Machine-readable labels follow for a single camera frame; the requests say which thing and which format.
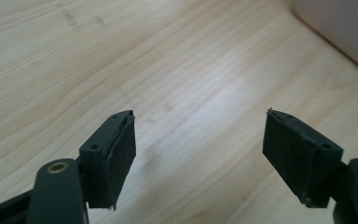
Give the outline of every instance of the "wooden table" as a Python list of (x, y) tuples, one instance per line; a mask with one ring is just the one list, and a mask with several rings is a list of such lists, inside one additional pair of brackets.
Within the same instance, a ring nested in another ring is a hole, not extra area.
[(262, 154), (265, 112), (358, 157), (358, 66), (290, 0), (0, 1), (0, 202), (133, 109), (137, 157), (91, 223), (333, 223)]

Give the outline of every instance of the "gray object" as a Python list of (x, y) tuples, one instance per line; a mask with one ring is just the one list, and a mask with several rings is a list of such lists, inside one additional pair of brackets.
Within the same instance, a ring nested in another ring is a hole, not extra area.
[(358, 0), (296, 0), (295, 12), (358, 63)]

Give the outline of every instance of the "light wood tabletop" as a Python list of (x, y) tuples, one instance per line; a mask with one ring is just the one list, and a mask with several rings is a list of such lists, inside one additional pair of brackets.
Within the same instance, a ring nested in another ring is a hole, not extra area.
[(358, 158), (358, 66), (291, 5), (0, 1), (0, 203), (132, 109), (137, 157), (91, 223), (333, 223), (262, 154), (272, 107)]

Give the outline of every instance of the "screw hole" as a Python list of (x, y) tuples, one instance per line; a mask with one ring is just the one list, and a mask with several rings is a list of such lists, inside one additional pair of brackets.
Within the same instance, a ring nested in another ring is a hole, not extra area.
[(321, 146), (324, 148), (330, 148), (330, 145), (327, 145), (327, 144), (321, 144)]
[(98, 147), (100, 147), (100, 146), (98, 146), (97, 144), (94, 144), (94, 145), (91, 145), (90, 146), (92, 149), (97, 149)]
[(57, 162), (48, 167), (48, 172), (51, 174), (57, 174), (68, 168), (68, 163), (66, 162)]

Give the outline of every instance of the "wood grain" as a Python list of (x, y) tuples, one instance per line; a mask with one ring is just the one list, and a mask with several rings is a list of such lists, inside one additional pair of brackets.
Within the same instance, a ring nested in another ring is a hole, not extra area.
[(91, 223), (333, 223), (261, 153), (273, 107), (358, 158), (358, 66), (290, 2), (0, 1), (0, 202), (133, 109), (118, 210)]

